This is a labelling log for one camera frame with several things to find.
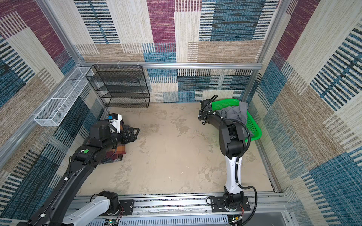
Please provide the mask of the grey long sleeve shirt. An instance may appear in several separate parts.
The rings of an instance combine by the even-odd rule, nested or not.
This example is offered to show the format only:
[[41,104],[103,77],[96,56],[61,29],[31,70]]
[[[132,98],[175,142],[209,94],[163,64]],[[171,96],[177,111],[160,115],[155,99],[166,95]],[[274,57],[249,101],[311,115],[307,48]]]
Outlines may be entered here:
[[243,124],[247,125],[247,120],[248,120],[247,110],[248,110],[248,103],[240,102],[239,106],[228,106],[221,110],[217,110],[217,112],[223,118],[239,120]]

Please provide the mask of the green plastic basket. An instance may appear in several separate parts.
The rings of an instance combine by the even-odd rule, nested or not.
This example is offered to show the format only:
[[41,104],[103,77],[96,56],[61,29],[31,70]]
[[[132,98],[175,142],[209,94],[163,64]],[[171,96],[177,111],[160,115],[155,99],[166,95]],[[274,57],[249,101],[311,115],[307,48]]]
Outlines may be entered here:
[[[239,106],[240,101],[237,99],[225,99],[225,100],[219,100],[212,103],[212,107],[214,111],[221,110],[223,108],[226,108],[228,106]],[[249,111],[247,110],[247,125],[251,136],[251,141],[255,141],[261,138],[262,132]]]

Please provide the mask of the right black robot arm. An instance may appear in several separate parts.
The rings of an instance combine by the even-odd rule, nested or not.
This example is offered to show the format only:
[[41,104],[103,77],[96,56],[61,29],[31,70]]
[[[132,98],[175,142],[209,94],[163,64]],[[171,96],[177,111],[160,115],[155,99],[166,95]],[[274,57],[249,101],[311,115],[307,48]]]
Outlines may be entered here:
[[236,210],[244,201],[241,185],[241,163],[249,149],[253,134],[247,129],[248,104],[228,99],[216,101],[217,95],[200,102],[198,119],[213,125],[219,131],[219,146],[226,159],[227,181],[224,187],[224,206],[229,211]]

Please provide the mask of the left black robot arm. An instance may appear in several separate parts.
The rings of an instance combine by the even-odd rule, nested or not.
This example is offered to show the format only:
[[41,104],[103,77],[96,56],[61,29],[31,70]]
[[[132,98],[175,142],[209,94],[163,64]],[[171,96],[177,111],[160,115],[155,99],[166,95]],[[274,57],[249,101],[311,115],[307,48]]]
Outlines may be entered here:
[[61,181],[45,203],[19,226],[86,226],[102,214],[119,216],[118,194],[102,191],[95,199],[73,214],[66,215],[85,180],[105,159],[107,152],[119,145],[136,141],[140,129],[126,126],[118,130],[112,120],[93,124],[90,135],[70,157],[69,166]]

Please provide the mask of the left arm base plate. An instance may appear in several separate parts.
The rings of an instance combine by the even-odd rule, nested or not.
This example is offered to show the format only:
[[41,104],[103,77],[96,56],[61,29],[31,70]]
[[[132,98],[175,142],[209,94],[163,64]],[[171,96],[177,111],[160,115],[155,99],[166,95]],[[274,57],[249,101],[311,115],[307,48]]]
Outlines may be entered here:
[[133,214],[135,200],[118,200],[116,217],[131,216]]

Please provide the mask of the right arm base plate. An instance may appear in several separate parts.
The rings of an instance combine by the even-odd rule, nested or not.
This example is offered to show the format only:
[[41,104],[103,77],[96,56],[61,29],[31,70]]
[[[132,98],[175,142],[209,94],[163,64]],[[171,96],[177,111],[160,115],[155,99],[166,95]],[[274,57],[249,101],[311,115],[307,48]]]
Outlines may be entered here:
[[247,196],[244,196],[243,202],[230,208],[226,207],[222,196],[209,196],[206,203],[211,206],[212,212],[243,212],[251,211],[250,202]]

